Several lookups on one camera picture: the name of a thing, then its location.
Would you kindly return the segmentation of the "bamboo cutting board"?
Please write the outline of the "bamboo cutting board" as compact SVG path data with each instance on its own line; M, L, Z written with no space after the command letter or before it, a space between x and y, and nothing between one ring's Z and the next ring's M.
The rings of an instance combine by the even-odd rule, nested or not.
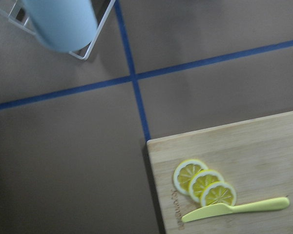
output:
M168 234L293 234L293 111L147 142ZM237 205L287 197L281 211L231 214L184 223L199 207L173 186L173 172L196 158L237 192Z

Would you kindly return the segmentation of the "lemon slice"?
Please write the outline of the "lemon slice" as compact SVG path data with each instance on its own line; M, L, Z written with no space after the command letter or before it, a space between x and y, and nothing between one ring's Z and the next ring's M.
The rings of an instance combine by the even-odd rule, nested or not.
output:
M182 161L174 170L172 181L178 192L189 195L188 186L195 174L207 170L208 166L198 159L187 159Z
M209 184L200 195L200 204L202 207L218 203L234 206L236 202L236 190L229 183L222 181Z
M224 182L224 177L216 170L206 169L196 173L188 184L189 196L200 203L200 196L203 190L214 182Z

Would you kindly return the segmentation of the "light blue plastic cup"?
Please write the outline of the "light blue plastic cup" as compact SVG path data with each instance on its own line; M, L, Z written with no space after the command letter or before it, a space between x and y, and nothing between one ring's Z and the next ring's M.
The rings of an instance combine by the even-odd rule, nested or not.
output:
M98 27L89 0L24 0L24 8L45 47L66 53L87 46Z

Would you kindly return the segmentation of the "yellow plastic knife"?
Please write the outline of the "yellow plastic knife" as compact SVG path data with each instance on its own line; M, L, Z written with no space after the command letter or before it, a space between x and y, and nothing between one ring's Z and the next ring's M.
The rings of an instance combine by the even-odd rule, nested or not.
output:
M181 218L182 222L190 222L208 217L230 215L238 213L266 212L283 210L290 205L287 197L278 197L244 205L231 206L217 203L196 209Z

